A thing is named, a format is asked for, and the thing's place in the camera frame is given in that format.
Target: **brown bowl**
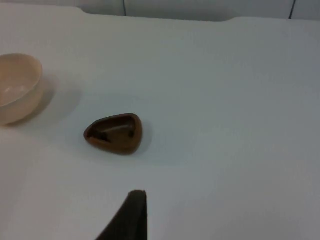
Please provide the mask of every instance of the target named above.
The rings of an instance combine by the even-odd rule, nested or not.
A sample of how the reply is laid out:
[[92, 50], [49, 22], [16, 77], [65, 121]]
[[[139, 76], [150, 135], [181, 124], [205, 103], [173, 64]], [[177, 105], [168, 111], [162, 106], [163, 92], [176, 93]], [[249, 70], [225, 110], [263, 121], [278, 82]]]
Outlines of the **brown bowl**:
[[92, 123], [83, 136], [95, 147], [115, 154], [129, 155], [140, 146], [142, 123], [133, 113], [110, 116]]

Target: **ceramic bowl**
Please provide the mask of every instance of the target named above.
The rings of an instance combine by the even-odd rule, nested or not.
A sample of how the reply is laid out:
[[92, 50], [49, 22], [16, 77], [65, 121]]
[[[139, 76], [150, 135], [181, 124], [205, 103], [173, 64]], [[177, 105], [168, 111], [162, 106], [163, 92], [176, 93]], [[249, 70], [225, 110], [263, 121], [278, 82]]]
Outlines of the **ceramic bowl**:
[[43, 96], [42, 65], [33, 56], [0, 56], [0, 125], [19, 121], [31, 114]]

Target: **wooden bowl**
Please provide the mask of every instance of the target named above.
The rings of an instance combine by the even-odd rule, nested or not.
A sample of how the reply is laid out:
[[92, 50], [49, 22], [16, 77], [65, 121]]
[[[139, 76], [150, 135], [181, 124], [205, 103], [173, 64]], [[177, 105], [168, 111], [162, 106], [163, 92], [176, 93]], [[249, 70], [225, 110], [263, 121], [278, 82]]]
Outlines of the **wooden bowl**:
[[133, 113], [109, 116], [92, 123], [83, 136], [91, 145], [120, 155], [133, 154], [140, 146], [142, 123]]
[[43, 88], [40, 61], [25, 54], [0, 56], [0, 125], [19, 121], [39, 105]]

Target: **bowl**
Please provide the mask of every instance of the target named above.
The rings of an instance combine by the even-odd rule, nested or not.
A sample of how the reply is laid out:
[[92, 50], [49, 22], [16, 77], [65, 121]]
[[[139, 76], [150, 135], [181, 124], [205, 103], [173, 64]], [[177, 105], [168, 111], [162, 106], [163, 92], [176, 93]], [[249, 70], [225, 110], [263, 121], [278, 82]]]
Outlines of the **bowl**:
[[33, 56], [0, 55], [0, 125], [22, 120], [39, 105], [42, 65]]

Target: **white wall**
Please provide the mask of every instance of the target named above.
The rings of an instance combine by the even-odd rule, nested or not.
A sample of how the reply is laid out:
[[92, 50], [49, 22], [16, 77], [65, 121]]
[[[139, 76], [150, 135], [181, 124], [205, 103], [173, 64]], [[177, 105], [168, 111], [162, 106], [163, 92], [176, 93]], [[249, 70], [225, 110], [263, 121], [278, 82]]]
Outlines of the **white wall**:
[[92, 14], [125, 15], [123, 0], [0, 0], [0, 3], [74, 6]]
[[320, 0], [296, 0], [292, 19], [320, 20]]
[[204, 21], [224, 21], [240, 16], [287, 19], [293, 4], [293, 0], [124, 0], [124, 2], [128, 16]]

